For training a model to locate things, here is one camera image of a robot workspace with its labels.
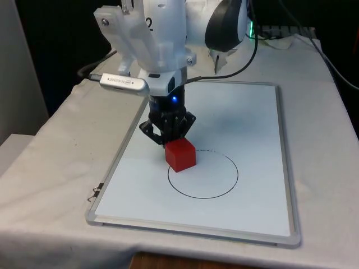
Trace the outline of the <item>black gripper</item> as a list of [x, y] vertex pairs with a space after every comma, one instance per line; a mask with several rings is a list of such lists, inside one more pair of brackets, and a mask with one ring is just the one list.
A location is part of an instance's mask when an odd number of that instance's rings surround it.
[[[139, 125], [144, 135], [160, 146], [165, 146], [170, 141], [184, 138], [194, 124], [196, 117], [186, 112], [185, 87], [179, 86], [167, 96], [150, 96], [150, 112], [148, 120]], [[165, 116], [167, 113], [184, 113], [177, 115], [172, 124]]]

